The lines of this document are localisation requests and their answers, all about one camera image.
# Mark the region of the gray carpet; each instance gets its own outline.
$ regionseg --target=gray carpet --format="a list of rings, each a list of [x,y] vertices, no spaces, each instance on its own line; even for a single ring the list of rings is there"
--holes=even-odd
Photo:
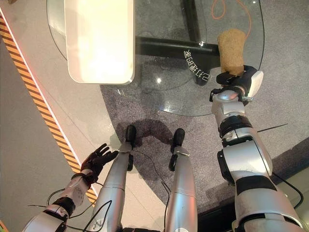
[[[179,27],[181,28],[178,30],[179,33],[173,31],[173,28],[177,27],[173,25],[172,20],[168,21],[164,14],[156,16],[157,20],[146,21],[147,24],[162,25],[162,20],[165,19],[166,22],[169,22],[167,23],[168,38],[173,38],[175,35],[173,39],[180,39],[181,36],[186,39],[188,35],[181,13],[174,11],[174,7],[169,8],[168,4],[165,9],[161,9],[161,11],[165,10],[170,18],[177,19],[177,25],[182,25]],[[246,106],[246,111],[252,125],[257,130],[289,123],[287,126],[260,133],[261,139],[274,159],[274,170],[283,176],[289,176],[309,165],[307,152],[309,148],[307,140],[309,137],[308,2],[306,0],[264,1],[262,2],[262,12],[265,23],[265,50],[261,70],[265,74],[265,79],[255,101]],[[216,37],[215,31],[211,30],[213,24],[208,19],[206,19],[206,23],[207,38]],[[236,26],[246,31],[246,25]],[[157,34],[154,32],[144,34],[144,36],[161,37],[164,35],[165,30],[161,28]],[[249,64],[253,63],[256,67],[258,57],[261,57],[261,49],[260,43],[250,44],[245,52],[245,60],[255,58],[256,60],[250,61]],[[148,72],[151,75],[153,70],[148,69]],[[175,75],[183,75],[182,72],[185,71],[178,68],[178,73]],[[101,90],[119,138],[123,137],[124,129],[128,124],[133,123],[137,127],[138,141],[135,149],[139,152],[132,152],[135,155],[134,164],[147,184],[163,202],[167,197],[161,186],[161,178],[169,186],[172,185],[173,173],[168,170],[171,156],[169,144],[174,131],[179,127],[186,131],[183,146],[191,153],[199,212],[231,200],[234,195],[234,187],[228,186],[221,177],[216,158],[217,152],[222,149],[222,146],[214,116],[175,115],[158,110],[161,108],[157,105],[155,107],[150,105],[149,99],[146,98],[147,93],[141,96],[143,99],[134,99],[119,95],[110,87],[101,86]],[[185,100],[186,97],[183,92],[178,92],[175,95],[177,99]],[[205,94],[205,105],[204,112],[209,107],[208,94]],[[160,176],[156,173],[149,158],[142,153],[151,158]]]

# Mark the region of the robot forearm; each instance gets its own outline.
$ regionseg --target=robot forearm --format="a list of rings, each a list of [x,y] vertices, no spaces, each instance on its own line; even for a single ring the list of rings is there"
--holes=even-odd
[[[236,186],[233,228],[237,232],[303,231],[291,203],[270,180],[271,158],[245,115],[244,101],[253,97],[261,80],[251,81],[250,76],[230,78],[234,80],[230,86],[213,90],[211,111],[223,144],[218,152],[221,173]]]
[[[81,172],[72,177],[59,198],[31,219],[22,232],[64,232],[66,221],[75,208],[83,203],[85,193],[97,181],[103,166],[118,154],[118,151],[108,150],[103,144],[91,153],[82,163]]]
[[[91,170],[83,170],[74,175],[59,198],[48,205],[46,209],[35,216],[22,230],[22,232],[63,232],[66,221],[76,207],[83,203],[84,195],[89,189],[89,184],[84,176]]]

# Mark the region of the black cable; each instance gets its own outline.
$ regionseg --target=black cable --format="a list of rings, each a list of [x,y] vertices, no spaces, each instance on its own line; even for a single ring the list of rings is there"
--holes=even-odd
[[[106,206],[108,203],[109,203],[109,205],[108,205],[108,208],[107,208],[107,210],[106,210],[103,223],[102,223],[100,229],[98,229],[97,231],[94,231],[94,232],[99,232],[100,230],[102,230],[102,228],[103,228],[103,226],[104,226],[107,213],[108,213],[108,211],[109,211],[109,209],[110,209],[110,206],[111,206],[111,204],[112,204],[112,200],[109,200],[108,202],[106,202],[104,205],[102,205],[102,206],[98,209],[98,211],[91,217],[91,219],[89,220],[89,222],[87,223],[87,225],[85,226],[84,229],[76,228],[76,227],[69,226],[69,225],[67,225],[67,227],[69,227],[69,228],[71,228],[71,229],[74,229],[74,230],[82,231],[82,232],[91,232],[91,231],[88,231],[88,230],[87,230],[87,227],[90,225],[90,223],[92,222],[92,220],[96,217],[96,215],[100,212],[100,210],[101,210],[104,206]]]
[[[161,181],[161,184],[163,185],[164,189],[166,190],[166,192],[168,193],[168,201],[166,202],[166,205],[165,205],[165,211],[164,211],[164,230],[165,231],[165,221],[166,221],[166,211],[168,209],[168,204],[169,204],[169,192],[170,192],[170,189],[169,187],[166,185],[165,182]]]
[[[278,127],[283,127],[285,125],[288,125],[288,123],[285,123],[285,124],[282,124],[282,125],[279,125],[279,126],[275,126],[275,127],[270,127],[270,128],[258,130],[257,133],[262,132],[262,131],[266,131],[266,130],[270,130],[270,129],[275,129],[275,128],[278,128]]]
[[[28,204],[27,206],[36,206],[36,207],[46,208],[46,205],[38,205],[38,204]]]
[[[169,204],[169,193],[170,193],[170,189],[169,189],[168,185],[164,182],[164,180],[162,179],[162,177],[159,175],[159,172],[157,171],[157,169],[156,169],[156,167],[155,167],[155,163],[153,162],[153,160],[152,160],[149,156],[147,156],[146,154],[144,154],[144,153],[142,153],[142,152],[140,152],[140,151],[137,151],[137,150],[134,150],[134,151],[135,151],[135,152],[138,152],[138,153],[140,153],[140,154],[142,154],[142,155],[144,155],[145,157],[147,157],[147,158],[150,160],[150,162],[152,163],[152,165],[153,165],[153,167],[154,167],[155,173],[156,173],[156,174],[158,175],[158,177],[161,179],[161,184],[163,185],[164,189],[165,189],[166,192],[168,193],[168,201],[167,201],[167,203],[166,203],[165,211],[164,211],[164,230],[165,230],[165,220],[166,220],[166,212],[167,212],[168,204]]]
[[[47,198],[47,205],[49,205],[49,201],[52,198],[52,196],[54,196],[56,193],[62,192],[64,190],[65,190],[65,188],[62,188],[62,189],[59,189],[59,190],[53,192],[52,194],[50,194],[49,197]]]
[[[264,56],[264,47],[265,47],[265,27],[264,27],[264,19],[263,19],[263,13],[262,13],[262,7],[261,7],[261,2],[260,2],[260,0],[259,0],[259,6],[260,6],[260,12],[261,12],[261,18],[262,18],[262,25],[263,25],[263,52],[262,52],[262,57],[261,57],[260,66],[259,66],[259,70],[260,70],[261,65],[262,65],[263,56]]]
[[[91,203],[83,212],[81,212],[80,214],[74,215],[74,216],[69,217],[69,218],[71,219],[71,218],[77,218],[77,217],[79,217],[79,216],[82,215],[84,212],[86,212],[92,205],[94,205],[96,201],[97,201],[97,200],[95,200],[94,202],[92,202],[92,203]]]
[[[147,157],[147,158],[150,160],[150,162],[152,163],[152,165],[153,165],[153,167],[154,167],[155,173],[158,175],[158,177],[161,179],[161,181],[165,183],[165,181],[163,180],[163,178],[160,176],[158,170],[156,169],[155,163],[153,162],[153,160],[152,160],[149,156],[147,156],[146,154],[144,154],[144,153],[142,153],[142,152],[140,152],[140,151],[137,151],[137,150],[133,150],[133,152],[140,153],[140,154],[144,155],[145,157]]]
[[[94,184],[98,184],[98,185],[101,185],[102,187],[103,187],[103,185],[101,184],[101,183],[99,183],[99,182],[95,182]],[[95,200],[94,202],[92,202],[83,212],[81,212],[80,214],[78,214],[78,215],[75,215],[75,216],[72,216],[72,217],[70,217],[70,218],[76,218],[76,217],[78,217],[78,216],[80,216],[80,215],[82,215],[84,212],[86,212],[92,205],[94,205],[94,203],[96,202],[97,200]]]
[[[280,180],[282,180],[285,184],[287,184],[288,186],[290,186],[292,189],[294,189],[300,196],[300,200],[299,202],[294,206],[294,209],[296,209],[297,207],[299,207],[302,202],[304,201],[304,195],[302,194],[301,191],[299,191],[294,185],[290,184],[289,182],[287,182],[286,180],[284,180],[283,178],[281,178],[280,176],[278,176],[277,174],[275,174],[274,172],[272,172],[273,175],[277,178],[279,178]]]
[[[101,183],[99,183],[99,182],[95,182],[95,184],[98,184],[98,185],[101,185],[102,187],[104,187]]]

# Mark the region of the gray floor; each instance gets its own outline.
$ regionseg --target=gray floor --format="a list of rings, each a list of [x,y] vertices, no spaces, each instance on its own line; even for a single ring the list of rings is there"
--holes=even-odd
[[[73,175],[0,39],[0,219],[21,231]],[[90,203],[86,199],[81,212]],[[68,224],[84,228],[91,209]]]
[[[265,79],[246,111],[258,130],[289,123],[260,133],[274,159],[274,169],[287,177],[309,166],[308,1],[263,1],[262,12],[265,50],[261,70]],[[166,193],[160,182],[162,178],[168,185],[172,184],[173,174],[168,170],[169,144],[178,127],[186,131],[184,146],[191,153],[199,212],[230,200],[234,188],[221,177],[216,157],[222,147],[214,116],[178,116],[142,104],[147,103],[144,99],[135,101],[119,96],[108,87],[101,89],[119,138],[123,137],[128,124],[136,125],[138,141],[135,149],[139,152],[133,152],[135,165],[163,201],[166,201]]]

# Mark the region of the round glass tabletop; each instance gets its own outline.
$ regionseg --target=round glass tabletop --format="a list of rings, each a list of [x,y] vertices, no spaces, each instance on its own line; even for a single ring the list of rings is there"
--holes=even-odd
[[[64,1],[48,0],[47,16],[66,58]],[[264,27],[258,0],[136,0],[134,80],[104,88],[170,113],[207,115],[210,92],[220,87],[215,81],[221,72],[217,37],[231,28],[247,34],[245,64],[259,69]]]

